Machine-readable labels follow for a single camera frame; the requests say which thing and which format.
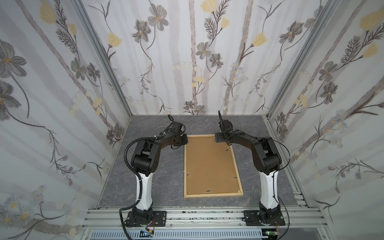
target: vent grille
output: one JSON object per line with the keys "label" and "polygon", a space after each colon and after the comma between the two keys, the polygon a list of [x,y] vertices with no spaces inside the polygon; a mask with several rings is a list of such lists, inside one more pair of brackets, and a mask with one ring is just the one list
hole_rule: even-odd
{"label": "vent grille", "polygon": [[[140,230],[127,230],[132,239],[255,239],[261,229],[156,229],[153,237],[139,237]],[[123,230],[93,230],[90,240],[126,240]]]}

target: gray flower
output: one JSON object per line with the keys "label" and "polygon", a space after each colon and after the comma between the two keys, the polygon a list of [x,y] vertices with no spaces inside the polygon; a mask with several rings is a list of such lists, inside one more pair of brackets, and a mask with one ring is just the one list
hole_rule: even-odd
{"label": "gray flower", "polygon": [[80,66],[79,60],[74,58],[74,61],[71,62],[72,71],[76,72],[76,78],[81,77],[82,80],[85,79],[85,73],[87,73],[87,68],[85,66]]}
{"label": "gray flower", "polygon": [[285,138],[285,134],[288,133],[287,126],[285,126],[285,125],[281,125],[281,126],[279,127],[279,132],[278,132],[278,133],[281,135],[282,138]]}
{"label": "gray flower", "polygon": [[195,113],[197,115],[204,114],[205,113],[205,106],[197,105],[195,108]]}
{"label": "gray flower", "polygon": [[21,106],[19,101],[10,95],[12,92],[12,85],[0,80],[0,121],[9,119],[8,108]]}
{"label": "gray flower", "polygon": [[336,94],[337,88],[338,85],[335,85],[333,82],[324,86],[324,92],[320,95],[321,98],[325,98],[324,104],[333,102],[332,94]]}
{"label": "gray flower", "polygon": [[156,6],[151,3],[151,7],[149,8],[149,11],[153,16],[148,17],[148,23],[151,26],[156,26],[160,31],[164,30],[163,25],[168,26],[168,21],[164,19],[167,16],[167,11],[164,9],[163,6],[157,5]]}
{"label": "gray flower", "polygon": [[116,126],[114,128],[114,133],[116,137],[120,137],[122,135],[122,127],[119,125],[119,123],[116,123]]}
{"label": "gray flower", "polygon": [[96,82],[97,77],[100,77],[100,70],[96,70],[95,66],[92,63],[89,63],[87,69],[89,76],[93,77],[93,80],[95,80]]}
{"label": "gray flower", "polygon": [[277,115],[277,121],[278,122],[284,122],[285,120],[285,114],[283,112],[281,112],[279,115]]}
{"label": "gray flower", "polygon": [[184,109],[185,110],[188,110],[188,109],[193,109],[193,106],[194,106],[195,104],[192,102],[192,101],[185,101],[185,107],[184,107]]}
{"label": "gray flower", "polygon": [[303,31],[303,24],[301,22],[293,22],[293,24],[288,28],[288,32],[285,34],[280,35],[280,43],[283,43],[285,40],[288,40],[288,42],[293,42],[293,39],[296,35],[301,34]]}
{"label": "gray flower", "polygon": [[145,21],[136,20],[135,29],[137,30],[137,33],[132,34],[132,36],[135,38],[135,41],[139,43],[141,38],[143,38],[144,41],[148,42],[147,34],[151,33],[151,29],[149,28],[148,23]]}
{"label": "gray flower", "polygon": [[313,13],[314,18],[308,18],[307,19],[307,21],[305,22],[305,25],[304,25],[305,28],[310,28],[316,23],[316,20],[319,17],[322,9],[323,9],[323,6],[320,6],[318,9],[315,10],[315,12]]}
{"label": "gray flower", "polygon": [[19,77],[25,77],[26,72],[20,66],[26,64],[22,57],[15,56],[15,51],[11,44],[0,40],[0,78],[7,78],[11,71]]}
{"label": "gray flower", "polygon": [[113,143],[113,138],[115,137],[115,134],[112,130],[108,130],[107,133],[107,139],[109,140],[109,144],[111,145]]}
{"label": "gray flower", "polygon": [[211,51],[207,50],[209,48],[209,43],[199,43],[197,45],[198,51],[196,52],[196,55],[200,55],[200,59],[204,59],[206,56],[209,57],[211,55]]}
{"label": "gray flower", "polygon": [[211,58],[209,59],[209,61],[212,62],[212,65],[211,65],[211,68],[213,68],[214,66],[217,65],[218,68],[221,68],[221,66],[224,64],[222,61],[220,61],[222,57],[220,56],[220,54],[212,54]]}
{"label": "gray flower", "polygon": [[324,65],[324,69],[320,69],[319,73],[321,74],[319,77],[319,80],[322,81],[325,79],[325,81],[329,82],[332,80],[332,74],[334,71],[336,71],[337,64],[333,64],[333,61],[329,61]]}

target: black mounting plate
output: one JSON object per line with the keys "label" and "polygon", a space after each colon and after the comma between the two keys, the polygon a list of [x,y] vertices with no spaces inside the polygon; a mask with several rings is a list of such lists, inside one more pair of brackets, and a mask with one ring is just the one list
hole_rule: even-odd
{"label": "black mounting plate", "polygon": [[[167,221],[167,211],[153,211],[153,217],[155,218],[155,227],[165,227]],[[128,213],[126,227],[142,227],[139,223],[134,222],[132,212]]]}
{"label": "black mounting plate", "polygon": [[282,217],[281,213],[278,216],[276,216],[275,218],[271,219],[270,225],[264,225],[259,221],[259,216],[257,215],[258,212],[259,212],[259,210],[243,211],[243,213],[244,213],[243,220],[245,221],[245,224],[247,226],[276,226],[275,222],[277,222],[277,224],[279,226],[285,226],[285,221],[284,221],[284,218],[281,218]]}

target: wooden frame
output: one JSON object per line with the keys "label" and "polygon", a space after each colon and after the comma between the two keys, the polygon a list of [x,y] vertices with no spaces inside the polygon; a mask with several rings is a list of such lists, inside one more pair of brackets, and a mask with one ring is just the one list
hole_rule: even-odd
{"label": "wooden frame", "polygon": [[[214,134],[200,134],[200,135],[188,135],[188,138],[190,137],[215,137]],[[239,186],[239,192],[231,192],[231,193],[216,193],[216,194],[187,194],[187,145],[184,147],[184,197],[185,198],[191,198],[191,197],[229,197],[229,196],[243,196],[243,187],[241,185],[239,172],[237,169],[235,154],[233,152],[232,146],[230,146],[230,150],[232,153],[232,159],[233,163],[235,165],[235,171],[237,176],[237,182]]]}

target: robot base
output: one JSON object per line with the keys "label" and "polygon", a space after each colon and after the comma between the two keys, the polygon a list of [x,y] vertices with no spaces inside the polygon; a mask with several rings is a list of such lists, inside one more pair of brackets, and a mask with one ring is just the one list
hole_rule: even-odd
{"label": "robot base", "polygon": [[[153,218],[155,219],[155,227],[165,227],[167,220],[166,211],[153,211]],[[139,222],[135,222],[135,217],[132,212],[128,213],[126,227],[142,227]]]}
{"label": "robot base", "polygon": [[280,211],[280,205],[274,209],[265,209],[260,205],[260,210],[244,211],[244,219],[247,226],[284,226],[285,221]]}

